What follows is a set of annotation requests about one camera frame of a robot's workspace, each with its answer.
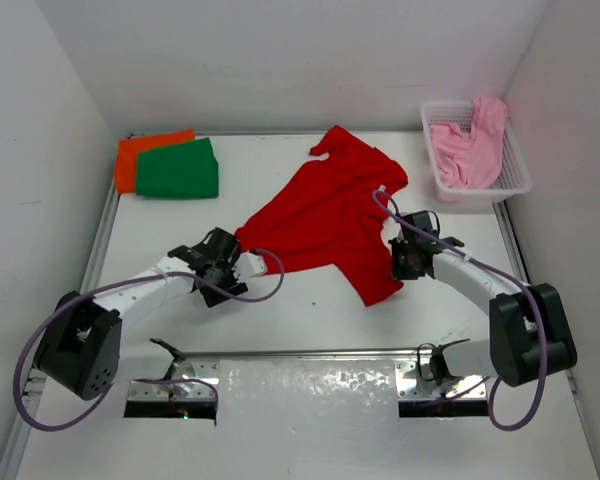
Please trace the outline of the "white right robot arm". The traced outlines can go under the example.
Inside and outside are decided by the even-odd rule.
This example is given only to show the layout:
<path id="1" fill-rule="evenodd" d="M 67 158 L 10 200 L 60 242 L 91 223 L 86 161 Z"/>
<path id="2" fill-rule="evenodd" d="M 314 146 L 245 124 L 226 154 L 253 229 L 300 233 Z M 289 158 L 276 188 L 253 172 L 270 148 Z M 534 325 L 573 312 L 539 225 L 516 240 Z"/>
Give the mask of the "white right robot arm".
<path id="1" fill-rule="evenodd" d="M 576 346 L 553 286 L 517 284 L 514 278 L 477 266 L 466 258 L 461 241 L 439 237 L 427 211 L 402 215 L 400 223 L 400 233 L 389 241 L 393 278 L 442 282 L 488 318 L 485 340 L 432 345 L 428 363 L 416 362 L 420 379 L 440 386 L 479 375 L 516 387 L 539 378 L 542 359 L 549 375 L 576 365 Z"/>

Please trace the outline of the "red t shirt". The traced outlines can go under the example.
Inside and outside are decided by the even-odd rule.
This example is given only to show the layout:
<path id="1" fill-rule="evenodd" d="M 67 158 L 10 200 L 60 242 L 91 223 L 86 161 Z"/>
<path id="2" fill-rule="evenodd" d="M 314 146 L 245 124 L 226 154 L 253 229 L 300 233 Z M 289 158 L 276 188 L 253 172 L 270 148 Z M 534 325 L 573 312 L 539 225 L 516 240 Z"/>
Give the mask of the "red t shirt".
<path id="1" fill-rule="evenodd" d="M 239 227 L 241 246 L 264 248 L 275 260 L 272 273 L 336 266 L 366 306 L 399 291 L 391 276 L 391 254 L 381 232 L 385 201 L 372 193 L 394 194 L 408 184 L 404 169 L 381 150 L 334 126 L 311 148 L 286 186 Z"/>

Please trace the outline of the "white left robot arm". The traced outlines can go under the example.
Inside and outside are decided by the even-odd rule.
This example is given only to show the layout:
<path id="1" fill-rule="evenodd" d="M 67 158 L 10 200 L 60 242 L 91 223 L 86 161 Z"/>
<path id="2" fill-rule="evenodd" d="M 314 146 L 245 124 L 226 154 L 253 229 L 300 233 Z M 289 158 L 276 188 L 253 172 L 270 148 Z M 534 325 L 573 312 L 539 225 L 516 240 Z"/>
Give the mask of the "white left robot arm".
<path id="1" fill-rule="evenodd" d="M 220 288 L 238 296 L 247 291 L 234 266 L 241 254 L 237 237 L 210 231 L 194 246 L 178 246 L 132 279 L 78 301 L 65 295 L 59 318 L 46 328 L 33 366 L 83 400 L 92 400 L 113 383 L 163 380 L 179 354 L 159 339 L 124 346 L 125 334 L 168 302 L 195 291 L 211 308 L 224 301 Z"/>

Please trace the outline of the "green t shirt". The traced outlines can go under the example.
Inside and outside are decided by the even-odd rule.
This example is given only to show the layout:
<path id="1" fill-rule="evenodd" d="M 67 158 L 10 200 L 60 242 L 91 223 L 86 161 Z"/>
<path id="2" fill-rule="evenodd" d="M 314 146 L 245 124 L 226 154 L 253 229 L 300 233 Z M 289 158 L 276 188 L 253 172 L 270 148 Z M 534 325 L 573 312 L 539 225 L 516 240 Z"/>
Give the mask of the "green t shirt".
<path id="1" fill-rule="evenodd" d="M 157 148 L 138 156 L 138 196 L 186 200 L 219 196 L 219 164 L 209 138 Z"/>

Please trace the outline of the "orange t shirt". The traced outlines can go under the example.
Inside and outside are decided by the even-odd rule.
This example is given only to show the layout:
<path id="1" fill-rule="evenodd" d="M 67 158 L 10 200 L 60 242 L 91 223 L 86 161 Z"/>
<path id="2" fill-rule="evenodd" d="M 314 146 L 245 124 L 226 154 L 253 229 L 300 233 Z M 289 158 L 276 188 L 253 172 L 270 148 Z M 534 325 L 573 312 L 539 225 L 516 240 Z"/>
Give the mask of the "orange t shirt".
<path id="1" fill-rule="evenodd" d="M 118 145 L 114 181 L 119 194 L 136 192 L 138 156 L 161 147 L 186 143 L 195 139 L 193 129 L 123 139 Z"/>

